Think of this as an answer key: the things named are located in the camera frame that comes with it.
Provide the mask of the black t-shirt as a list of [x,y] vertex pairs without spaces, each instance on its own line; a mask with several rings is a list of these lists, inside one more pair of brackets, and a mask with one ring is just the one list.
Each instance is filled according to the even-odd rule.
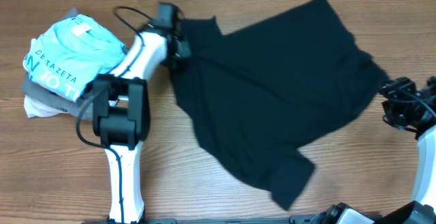
[[181,32],[191,56],[170,77],[198,144],[284,210],[315,169],[299,148],[356,119],[388,79],[327,0],[227,35],[214,18]]

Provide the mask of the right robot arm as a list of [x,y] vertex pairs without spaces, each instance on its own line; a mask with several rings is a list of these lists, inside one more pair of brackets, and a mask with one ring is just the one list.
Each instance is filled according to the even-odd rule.
[[415,134],[418,167],[408,204],[384,217],[370,217],[344,203],[315,215],[315,224],[435,224],[435,77],[418,90],[415,82],[402,77],[382,84],[379,94],[383,121],[398,130]]

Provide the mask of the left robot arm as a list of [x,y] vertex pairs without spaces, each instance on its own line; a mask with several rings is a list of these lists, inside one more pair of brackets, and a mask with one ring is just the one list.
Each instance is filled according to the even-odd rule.
[[140,155],[151,126],[147,82],[159,65],[174,67],[191,54],[178,28],[183,16],[178,6],[159,3],[156,17],[135,31],[125,59],[93,81],[93,132],[110,167],[107,223],[144,222]]

